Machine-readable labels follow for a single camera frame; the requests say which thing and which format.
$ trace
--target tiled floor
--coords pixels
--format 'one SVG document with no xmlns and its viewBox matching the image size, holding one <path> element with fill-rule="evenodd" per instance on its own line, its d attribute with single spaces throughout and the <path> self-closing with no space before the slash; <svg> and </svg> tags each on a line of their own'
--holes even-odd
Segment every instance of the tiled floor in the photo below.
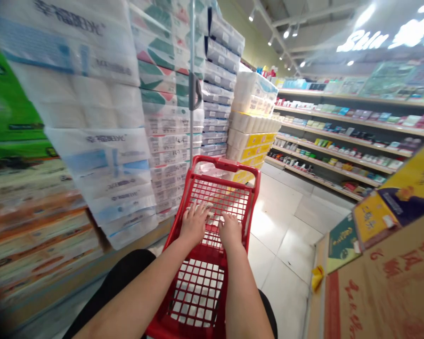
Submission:
<svg viewBox="0 0 424 339">
<path fill-rule="evenodd" d="M 350 212 L 353 203 L 267 163 L 261 171 L 248 258 L 256 284 L 275 313 L 278 337 L 299 339 L 314 244 Z M 166 237 L 150 251 L 160 255 L 165 241 Z"/>
</svg>

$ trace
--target brown cardboard box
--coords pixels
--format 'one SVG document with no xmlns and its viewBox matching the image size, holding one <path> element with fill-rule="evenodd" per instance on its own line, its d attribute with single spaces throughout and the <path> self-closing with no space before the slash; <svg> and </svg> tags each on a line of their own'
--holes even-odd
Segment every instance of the brown cardboard box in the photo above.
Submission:
<svg viewBox="0 0 424 339">
<path fill-rule="evenodd" d="M 326 339 L 424 338 L 424 216 L 333 272 Z"/>
</svg>

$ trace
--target red shopping basket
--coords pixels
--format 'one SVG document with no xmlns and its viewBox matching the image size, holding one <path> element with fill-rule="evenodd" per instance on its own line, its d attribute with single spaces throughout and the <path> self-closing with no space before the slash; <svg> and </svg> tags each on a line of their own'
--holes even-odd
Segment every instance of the red shopping basket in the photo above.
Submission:
<svg viewBox="0 0 424 339">
<path fill-rule="evenodd" d="M 254 187 L 233 181 L 195 174 L 199 161 L 216 168 L 237 172 L 246 170 L 255 176 Z M 236 161 L 197 155 L 187 173 L 184 194 L 165 250 L 179 237 L 184 212 L 194 200 L 212 202 L 214 217 L 209 218 L 203 241 L 189 253 L 168 289 L 147 335 L 155 339 L 224 338 L 228 265 L 220 241 L 218 222 L 222 212 L 237 216 L 242 222 L 242 244 L 248 252 L 251 217 L 259 194 L 258 169 Z"/>
</svg>

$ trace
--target store sign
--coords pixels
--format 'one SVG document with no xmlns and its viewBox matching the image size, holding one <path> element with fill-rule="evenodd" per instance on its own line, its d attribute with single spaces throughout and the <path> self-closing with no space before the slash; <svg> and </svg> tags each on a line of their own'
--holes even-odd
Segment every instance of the store sign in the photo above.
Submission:
<svg viewBox="0 0 424 339">
<path fill-rule="evenodd" d="M 388 37 L 388 34 L 383 35 L 380 31 L 371 36 L 371 32 L 358 30 L 353 32 L 343 45 L 338 46 L 336 52 L 377 49 L 381 47 Z M 394 36 L 391 45 L 388 46 L 388 49 L 402 45 L 414 47 L 419 44 L 423 38 L 424 19 L 421 21 L 413 19 L 401 26 L 399 32 Z"/>
</svg>

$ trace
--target black pants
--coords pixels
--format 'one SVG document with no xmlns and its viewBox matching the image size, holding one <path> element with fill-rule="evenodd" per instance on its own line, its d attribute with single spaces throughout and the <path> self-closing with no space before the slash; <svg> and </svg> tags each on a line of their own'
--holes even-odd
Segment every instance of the black pants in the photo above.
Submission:
<svg viewBox="0 0 424 339">
<path fill-rule="evenodd" d="M 108 273 L 98 291 L 91 297 L 74 320 L 63 339 L 70 339 L 76 335 L 76 333 L 80 331 L 80 329 L 85 326 L 102 307 L 113 299 L 137 275 L 143 272 L 143 270 L 154 260 L 155 255 L 148 250 L 135 250 L 122 258 Z M 261 295 L 267 316 L 269 317 L 273 335 L 275 338 L 278 338 L 277 322 L 269 300 L 261 290 L 259 290 L 259 294 Z"/>
</svg>

